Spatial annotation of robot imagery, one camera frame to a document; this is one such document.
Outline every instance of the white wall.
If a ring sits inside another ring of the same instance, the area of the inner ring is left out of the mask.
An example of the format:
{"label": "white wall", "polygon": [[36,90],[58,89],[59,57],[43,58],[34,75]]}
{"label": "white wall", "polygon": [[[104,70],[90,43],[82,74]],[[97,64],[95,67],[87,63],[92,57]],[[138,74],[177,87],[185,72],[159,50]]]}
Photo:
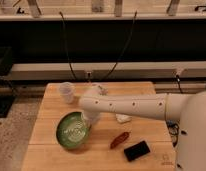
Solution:
{"label": "white wall", "polygon": [[[0,0],[0,14],[15,13],[20,6],[25,11],[30,12],[27,0],[21,2],[13,9],[12,5],[17,0]],[[43,14],[57,14],[60,10],[66,14],[86,14],[92,13],[91,4],[104,1],[103,9],[105,13],[113,13],[115,0],[37,0]],[[123,13],[165,13],[170,0],[123,0]],[[181,0],[179,12],[192,12],[196,5],[204,5],[206,0]]]}

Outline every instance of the sausage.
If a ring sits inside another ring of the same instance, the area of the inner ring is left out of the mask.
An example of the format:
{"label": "sausage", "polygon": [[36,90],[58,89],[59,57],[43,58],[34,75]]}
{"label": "sausage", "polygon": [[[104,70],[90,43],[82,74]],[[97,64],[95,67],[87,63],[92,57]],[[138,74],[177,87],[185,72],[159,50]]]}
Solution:
{"label": "sausage", "polygon": [[110,144],[110,149],[115,148],[117,145],[125,141],[129,137],[130,132],[123,132],[118,137],[116,137]]}

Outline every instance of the black eraser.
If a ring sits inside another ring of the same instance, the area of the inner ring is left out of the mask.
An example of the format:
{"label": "black eraser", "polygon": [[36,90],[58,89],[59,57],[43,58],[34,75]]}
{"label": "black eraser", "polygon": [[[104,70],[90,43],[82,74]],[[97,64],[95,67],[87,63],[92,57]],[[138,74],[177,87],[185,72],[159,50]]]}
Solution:
{"label": "black eraser", "polygon": [[124,149],[124,153],[128,161],[133,161],[136,158],[141,157],[149,152],[150,149],[148,148],[148,145],[145,141]]}

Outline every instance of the wooden tabletop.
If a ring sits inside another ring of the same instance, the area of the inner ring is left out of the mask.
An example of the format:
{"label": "wooden tabletop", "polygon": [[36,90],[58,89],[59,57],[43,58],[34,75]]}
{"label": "wooden tabletop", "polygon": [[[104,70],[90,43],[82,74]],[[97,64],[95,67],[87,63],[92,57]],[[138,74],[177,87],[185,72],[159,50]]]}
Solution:
{"label": "wooden tabletop", "polygon": [[[66,114],[81,111],[79,97],[91,83],[74,83],[75,99],[66,104],[57,91],[59,84],[48,84],[25,155],[22,171],[173,171],[175,151],[164,121],[132,117],[119,124],[115,115],[103,113],[92,126],[87,142],[68,151],[56,140],[56,128]],[[154,94],[150,82],[102,83],[110,95]],[[122,132],[130,137],[115,149],[111,141]],[[128,162],[123,150],[145,140],[150,153]]]}

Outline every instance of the white cup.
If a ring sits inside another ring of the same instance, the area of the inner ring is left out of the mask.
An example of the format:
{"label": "white cup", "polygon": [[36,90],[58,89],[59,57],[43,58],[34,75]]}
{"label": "white cup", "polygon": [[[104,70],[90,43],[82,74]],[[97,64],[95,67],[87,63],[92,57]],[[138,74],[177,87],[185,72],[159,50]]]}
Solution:
{"label": "white cup", "polygon": [[74,85],[70,82],[63,82],[59,85],[58,91],[66,103],[74,100]]}

